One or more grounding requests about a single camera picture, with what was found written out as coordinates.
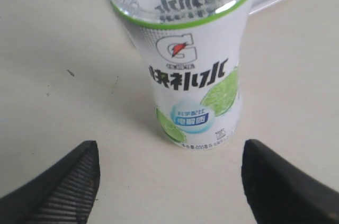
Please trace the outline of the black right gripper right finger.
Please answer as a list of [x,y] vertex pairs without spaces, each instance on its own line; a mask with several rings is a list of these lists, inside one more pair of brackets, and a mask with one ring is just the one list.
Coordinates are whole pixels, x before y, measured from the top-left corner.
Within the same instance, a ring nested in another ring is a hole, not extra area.
[[259,140],[245,141],[241,177],[257,223],[338,223],[338,191]]

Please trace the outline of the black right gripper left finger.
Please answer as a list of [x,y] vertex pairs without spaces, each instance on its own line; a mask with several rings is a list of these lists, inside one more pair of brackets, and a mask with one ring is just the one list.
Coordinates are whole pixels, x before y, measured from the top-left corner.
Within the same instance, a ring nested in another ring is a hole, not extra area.
[[83,141],[1,198],[1,223],[87,223],[100,186],[97,142]]

